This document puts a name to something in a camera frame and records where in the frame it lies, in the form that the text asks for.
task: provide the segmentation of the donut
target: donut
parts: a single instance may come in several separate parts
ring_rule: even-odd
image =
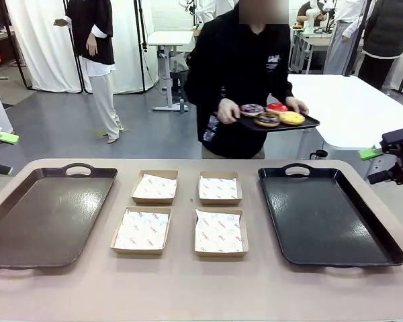
[[[301,125],[305,121],[302,114],[296,112],[284,112],[279,115],[279,119],[282,123],[288,125]]]
[[[279,115],[280,113],[288,112],[288,108],[284,104],[273,103],[268,104],[266,107],[266,112]]]
[[[264,107],[257,104],[246,104],[240,107],[240,112],[244,116],[256,117],[258,114],[264,112]]]
[[[277,127],[281,122],[277,115],[263,112],[255,118],[255,123],[263,127]]]

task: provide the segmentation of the paper box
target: paper box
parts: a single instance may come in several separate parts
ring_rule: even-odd
[[[121,254],[162,254],[170,219],[170,208],[128,207],[110,247]]]
[[[176,195],[177,177],[177,171],[140,171],[138,180],[133,187],[132,199],[135,203],[139,204],[149,203],[171,205]]]
[[[238,205],[242,201],[238,173],[200,172],[199,199],[202,205]]]
[[[240,209],[198,209],[195,252],[206,257],[243,257],[249,250],[247,225]]]

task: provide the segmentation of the black pants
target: black pants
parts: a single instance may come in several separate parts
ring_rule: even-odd
[[[378,59],[365,55],[358,77],[367,84],[381,90],[393,62],[394,59]]]

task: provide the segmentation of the tray handle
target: tray handle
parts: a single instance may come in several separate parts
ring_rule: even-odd
[[[309,174],[315,170],[314,167],[304,163],[291,163],[284,166],[283,168],[280,168],[279,171],[282,172],[284,176],[295,176],[295,174],[287,174],[287,170],[292,168],[305,168],[306,170],[309,170]]]
[[[93,174],[94,171],[95,171],[95,168],[93,166],[90,166],[89,164],[86,164],[86,163],[67,164],[66,166],[63,166],[62,168],[60,168],[60,170],[63,172],[63,175],[65,175],[65,176],[90,176],[91,175],[91,174],[86,175],[86,174],[77,174],[77,173],[75,173],[75,174],[67,174],[68,169],[76,168],[76,167],[87,168],[87,169],[89,169],[91,171],[91,174]]]

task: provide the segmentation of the yellow donut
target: yellow donut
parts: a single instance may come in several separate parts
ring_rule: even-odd
[[[301,125],[305,121],[304,116],[296,112],[283,112],[279,118],[282,123],[288,125]]]

